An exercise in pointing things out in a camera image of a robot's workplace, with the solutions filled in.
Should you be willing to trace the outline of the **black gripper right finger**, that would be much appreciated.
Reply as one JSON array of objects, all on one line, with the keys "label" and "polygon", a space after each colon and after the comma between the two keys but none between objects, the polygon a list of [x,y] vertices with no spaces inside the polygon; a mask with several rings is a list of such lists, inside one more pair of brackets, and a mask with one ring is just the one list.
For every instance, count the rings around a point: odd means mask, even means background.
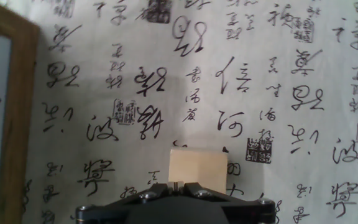
[{"label": "black gripper right finger", "polygon": [[181,195],[193,200],[185,208],[200,215],[201,223],[275,223],[275,202],[269,198],[241,200],[196,182],[185,184]]}]

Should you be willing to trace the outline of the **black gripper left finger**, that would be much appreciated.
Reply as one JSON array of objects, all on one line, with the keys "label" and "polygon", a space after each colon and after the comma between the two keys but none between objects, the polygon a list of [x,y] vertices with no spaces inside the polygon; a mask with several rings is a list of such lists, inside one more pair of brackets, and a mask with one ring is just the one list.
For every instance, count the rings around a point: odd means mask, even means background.
[{"label": "black gripper left finger", "polygon": [[131,211],[157,199],[172,196],[174,187],[155,184],[149,189],[107,205],[81,205],[75,210],[76,224],[124,223]]}]

